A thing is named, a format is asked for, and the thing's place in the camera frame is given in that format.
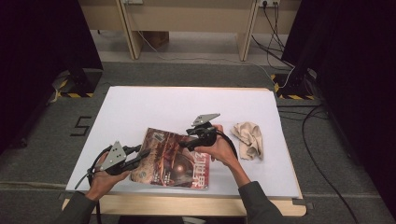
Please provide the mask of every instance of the dark sleeve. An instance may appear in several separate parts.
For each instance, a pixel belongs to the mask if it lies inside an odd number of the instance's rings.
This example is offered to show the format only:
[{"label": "dark sleeve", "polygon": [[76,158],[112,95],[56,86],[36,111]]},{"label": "dark sleeve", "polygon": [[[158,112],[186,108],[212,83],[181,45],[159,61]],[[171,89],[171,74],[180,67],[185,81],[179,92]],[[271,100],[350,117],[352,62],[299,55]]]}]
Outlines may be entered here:
[{"label": "dark sleeve", "polygon": [[75,192],[62,213],[52,222],[53,224],[86,224],[90,222],[95,201],[91,201],[81,192]]},{"label": "dark sleeve", "polygon": [[253,181],[239,188],[242,202],[247,209],[249,224],[287,223],[277,207],[265,195],[259,182]]}]

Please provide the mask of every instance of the book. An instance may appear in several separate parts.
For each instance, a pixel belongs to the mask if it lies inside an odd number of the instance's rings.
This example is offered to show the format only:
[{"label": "book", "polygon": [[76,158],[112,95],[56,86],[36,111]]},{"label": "book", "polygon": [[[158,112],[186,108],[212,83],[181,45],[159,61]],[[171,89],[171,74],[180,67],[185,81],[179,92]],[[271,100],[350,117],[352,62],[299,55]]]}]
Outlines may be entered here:
[{"label": "book", "polygon": [[130,179],[164,187],[208,188],[210,155],[189,151],[178,143],[193,139],[196,138],[148,128],[139,153],[150,153],[132,170]]}]

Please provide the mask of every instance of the hand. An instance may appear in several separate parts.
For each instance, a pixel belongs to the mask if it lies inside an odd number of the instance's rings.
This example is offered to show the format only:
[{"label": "hand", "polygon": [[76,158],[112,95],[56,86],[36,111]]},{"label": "hand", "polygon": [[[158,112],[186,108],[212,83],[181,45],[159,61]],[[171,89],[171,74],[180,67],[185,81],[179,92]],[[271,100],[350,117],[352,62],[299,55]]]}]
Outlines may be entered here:
[{"label": "hand", "polygon": [[[217,130],[223,132],[223,127],[218,124],[213,125]],[[228,142],[221,137],[217,136],[217,140],[215,144],[211,147],[196,147],[194,149],[196,152],[204,152],[209,154],[212,157],[212,161],[214,159],[221,161],[224,165],[228,167],[235,166],[237,163],[239,164],[238,159],[233,154],[233,150],[231,149]]]},{"label": "hand", "polygon": [[[108,153],[102,155],[98,163],[103,163]],[[107,194],[118,182],[125,179],[130,171],[125,171],[120,175],[110,175],[106,171],[100,171],[93,175],[91,188],[85,194],[85,197],[93,201],[99,201]]]}]

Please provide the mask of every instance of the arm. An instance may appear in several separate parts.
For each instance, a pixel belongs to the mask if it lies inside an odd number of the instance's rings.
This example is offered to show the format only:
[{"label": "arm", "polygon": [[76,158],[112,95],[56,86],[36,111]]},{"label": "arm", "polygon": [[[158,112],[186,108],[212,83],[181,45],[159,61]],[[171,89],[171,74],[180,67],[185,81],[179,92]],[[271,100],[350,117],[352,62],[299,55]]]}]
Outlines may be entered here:
[{"label": "arm", "polygon": [[[102,163],[107,154],[104,154],[98,163]],[[130,172],[120,175],[109,175],[106,171],[97,172],[93,175],[91,188],[84,195],[75,192],[62,213],[52,222],[56,224],[84,224],[90,222],[93,208],[105,194],[107,194],[118,182],[125,179]]]},{"label": "arm", "polygon": [[[223,132],[221,126],[214,126]],[[242,202],[247,209],[248,223],[286,223],[277,207],[268,200],[260,184],[257,181],[250,181],[231,147],[221,136],[218,136],[212,147],[196,147],[195,151],[210,154],[212,161],[214,159],[221,161],[230,169],[239,188]]]}]

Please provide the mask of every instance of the gray carpet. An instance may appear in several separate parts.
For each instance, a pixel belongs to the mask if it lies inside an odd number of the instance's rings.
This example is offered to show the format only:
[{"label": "gray carpet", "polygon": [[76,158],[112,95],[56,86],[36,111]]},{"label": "gray carpet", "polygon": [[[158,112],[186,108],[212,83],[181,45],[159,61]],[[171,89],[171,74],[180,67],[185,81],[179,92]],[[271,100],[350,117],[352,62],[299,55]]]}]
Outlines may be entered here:
[{"label": "gray carpet", "polygon": [[[173,63],[104,63],[105,72],[92,98],[59,98],[49,105],[28,138],[28,147],[0,156],[0,223],[48,223],[61,212],[63,189],[88,137],[80,125],[92,126],[110,86],[265,87],[271,80],[254,65]],[[275,70],[268,68],[269,74]],[[318,105],[320,100],[279,100],[278,105]],[[354,223],[333,189],[318,172],[304,146],[302,119],[312,107],[280,107],[290,156],[308,205],[303,217],[290,223]],[[341,192],[360,223],[395,223],[370,177],[347,156],[343,142],[327,119],[325,108],[305,124],[305,138],[322,172]],[[25,182],[41,183],[30,186]],[[104,223],[118,217],[104,216]]]}]

